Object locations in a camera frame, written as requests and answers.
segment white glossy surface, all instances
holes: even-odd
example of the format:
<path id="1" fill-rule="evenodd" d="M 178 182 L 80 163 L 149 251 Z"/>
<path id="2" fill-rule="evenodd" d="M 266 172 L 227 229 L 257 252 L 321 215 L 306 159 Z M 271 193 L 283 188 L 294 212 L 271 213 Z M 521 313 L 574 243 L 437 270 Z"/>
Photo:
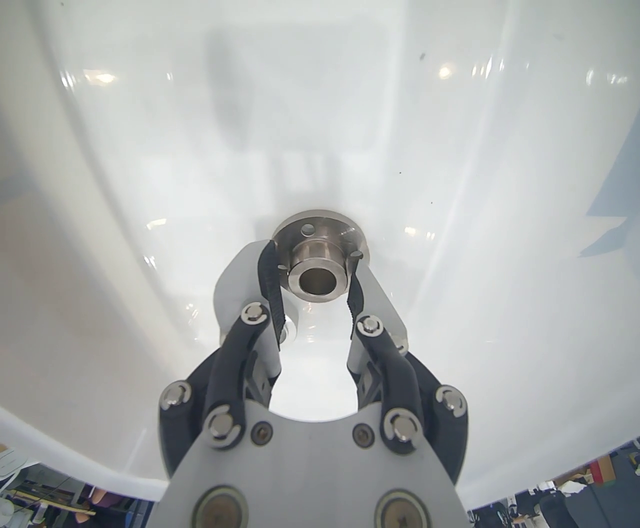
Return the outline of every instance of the white glossy surface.
<path id="1" fill-rule="evenodd" d="M 157 396 L 215 347 L 218 275 L 315 208 L 362 227 L 411 351 L 466 395 L 467 506 L 640 435 L 640 189 L 614 164 L 639 143 L 639 22 L 622 1 L 0 4 L 1 174 L 30 182 L 0 196 L 7 436 L 157 497 Z M 587 215 L 610 171 L 627 187 Z M 277 412 L 355 409 L 343 301 L 298 304 Z"/>

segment metal bolt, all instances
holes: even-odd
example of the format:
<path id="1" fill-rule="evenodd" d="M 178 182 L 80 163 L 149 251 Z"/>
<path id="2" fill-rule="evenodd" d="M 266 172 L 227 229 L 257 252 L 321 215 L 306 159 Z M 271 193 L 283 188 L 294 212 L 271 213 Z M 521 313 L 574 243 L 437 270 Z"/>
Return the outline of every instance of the metal bolt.
<path id="1" fill-rule="evenodd" d="M 362 326 L 364 327 L 364 331 L 367 333 L 374 333 L 380 327 L 373 317 L 367 317 L 362 321 Z"/>
<path id="2" fill-rule="evenodd" d="M 362 335 L 377 337 L 385 329 L 382 321 L 376 316 L 366 316 L 358 321 L 356 327 Z"/>
<path id="3" fill-rule="evenodd" d="M 234 419 L 231 414 L 219 414 L 214 416 L 209 423 L 209 431 L 214 438 L 223 440 L 231 432 L 234 426 Z"/>
<path id="4" fill-rule="evenodd" d="M 217 449 L 232 445 L 242 431 L 239 424 L 234 424 L 229 410 L 229 405 L 220 405 L 209 413 L 204 422 L 203 428 L 210 434 L 209 443 Z"/>
<path id="5" fill-rule="evenodd" d="M 375 435 L 373 429 L 367 424 L 357 424 L 353 428 L 353 441 L 362 449 L 367 449 L 373 445 Z"/>
<path id="6" fill-rule="evenodd" d="M 244 324 L 260 324 L 267 319 L 267 314 L 260 303 L 249 303 L 245 306 L 240 314 Z"/>
<path id="7" fill-rule="evenodd" d="M 411 442 L 418 432 L 418 426 L 409 416 L 398 416 L 393 422 L 394 433 L 400 442 Z"/>
<path id="8" fill-rule="evenodd" d="M 414 494 L 395 490 L 376 506 L 376 528 L 428 528 L 426 508 Z"/>
<path id="9" fill-rule="evenodd" d="M 411 442 L 417 446 L 422 436 L 420 420 L 411 411 L 396 407 L 387 411 L 383 419 L 383 430 L 389 440 L 397 438 L 400 442 Z"/>
<path id="10" fill-rule="evenodd" d="M 436 401 L 442 403 L 456 418 L 467 412 L 467 400 L 462 393 L 450 385 L 442 385 L 436 391 Z"/>
<path id="11" fill-rule="evenodd" d="M 191 398 L 191 385 L 186 381 L 174 381 L 170 383 L 160 396 L 160 408 L 163 411 L 171 407 L 186 403 Z"/>
<path id="12" fill-rule="evenodd" d="M 394 334 L 391 335 L 391 340 L 396 345 L 398 352 L 400 352 L 401 356 L 405 356 L 407 352 L 409 352 L 409 341 L 406 337 L 400 337 Z"/>
<path id="13" fill-rule="evenodd" d="M 273 427 L 269 422 L 258 422 L 251 430 L 251 441 L 255 445 L 267 445 L 273 438 Z"/>

